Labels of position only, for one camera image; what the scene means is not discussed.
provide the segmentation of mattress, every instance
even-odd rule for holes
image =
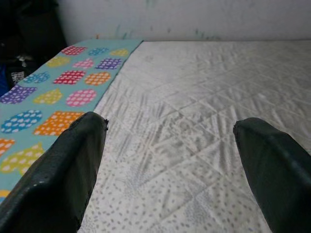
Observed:
[[[310,54],[309,41],[143,42],[95,109],[109,130],[79,233],[271,232],[233,125],[259,117],[310,152]]]

